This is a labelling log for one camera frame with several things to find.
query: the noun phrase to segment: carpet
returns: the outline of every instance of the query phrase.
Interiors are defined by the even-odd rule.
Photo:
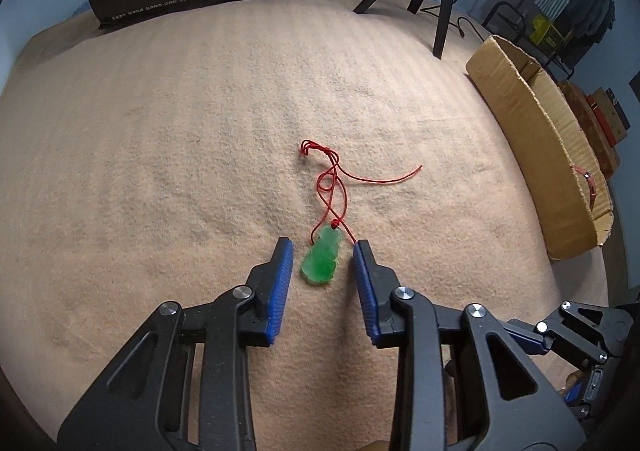
[[[341,244],[327,287],[299,269],[322,214],[318,155],[346,218],[433,303],[536,322],[606,304],[599,249],[552,267],[500,127],[465,73],[480,45],[409,0],[248,0],[108,34],[90,12],[34,37],[0,99],[0,365],[52,436],[162,301],[207,303],[296,248],[280,338],[250,352],[258,448],[353,450],[388,438],[396,352],[371,347]],[[557,386],[568,368],[537,360]]]

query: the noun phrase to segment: blue gripper pad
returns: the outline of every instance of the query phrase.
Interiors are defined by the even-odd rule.
[[[404,319],[392,307],[391,295],[400,286],[393,269],[376,263],[367,240],[353,247],[353,269],[367,335],[377,348],[392,348],[404,335]]]
[[[248,346],[269,347],[282,325],[293,270],[293,243],[279,238],[271,260],[256,265],[246,280],[254,299],[239,315],[238,332]]]
[[[362,248],[361,241],[353,246],[353,270],[355,272],[356,285],[358,287],[358,296],[360,297],[360,308],[362,309],[362,317],[364,318],[364,326],[367,336],[370,337],[373,345],[378,343],[380,339],[380,325],[378,323],[378,305],[376,297],[371,286],[371,277]]]
[[[287,302],[287,292],[293,271],[293,242],[289,238],[280,238],[271,261],[276,259],[278,266],[275,271],[274,284],[267,307],[267,341],[273,345],[280,333],[284,306]]]

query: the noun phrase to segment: green jade pendant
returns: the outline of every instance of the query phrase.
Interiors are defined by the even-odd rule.
[[[306,279],[318,285],[332,280],[341,239],[340,229],[332,229],[330,225],[324,225],[320,229],[318,240],[302,262],[302,274]]]

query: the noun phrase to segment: metal pivot screw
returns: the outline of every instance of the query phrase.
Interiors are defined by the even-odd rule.
[[[178,312],[178,304],[175,301],[165,301],[158,308],[160,314],[163,316],[172,316]]]
[[[412,297],[414,297],[415,292],[412,288],[409,287],[398,287],[396,288],[396,290],[394,290],[394,294],[400,299],[411,299]]]
[[[234,289],[234,298],[236,299],[247,299],[252,294],[252,290],[250,287],[246,285],[240,285],[240,287],[236,287]]]
[[[486,309],[479,303],[469,305],[468,307],[466,307],[466,309],[473,317],[484,317],[484,315],[486,314]]]

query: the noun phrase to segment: red cord knot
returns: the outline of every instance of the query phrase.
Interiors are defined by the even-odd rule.
[[[322,152],[328,157],[329,162],[331,163],[331,167],[319,174],[318,178],[316,179],[316,192],[318,193],[318,197],[320,198],[320,200],[324,203],[325,209],[322,218],[320,219],[318,224],[316,224],[316,227],[314,227],[311,231],[310,238],[312,245],[314,244],[315,232],[318,230],[318,227],[320,227],[324,223],[327,216],[329,216],[329,213],[334,216],[334,218],[331,220],[332,229],[337,229],[340,225],[342,225],[344,230],[347,231],[347,234],[350,236],[353,243],[356,243],[356,238],[353,236],[351,230],[344,222],[344,217],[347,215],[348,197],[347,189],[344,186],[344,182],[338,175],[338,170],[349,178],[353,178],[354,180],[358,180],[360,182],[369,182],[370,184],[396,184],[398,182],[403,182],[404,180],[411,178],[422,169],[422,165],[420,165],[411,173],[401,176],[400,178],[393,178],[391,180],[374,180],[370,178],[360,178],[344,170],[344,168],[340,165],[340,157],[338,156],[337,152],[335,152],[331,148],[322,146],[317,142],[305,139],[304,141],[302,141],[302,144],[300,144],[300,153],[306,156],[309,154],[310,150],[318,150],[318,152]],[[322,181],[325,178],[329,178],[330,181],[326,185],[323,185]],[[334,191],[336,187],[342,193],[342,212],[340,214],[338,214],[333,207]]]

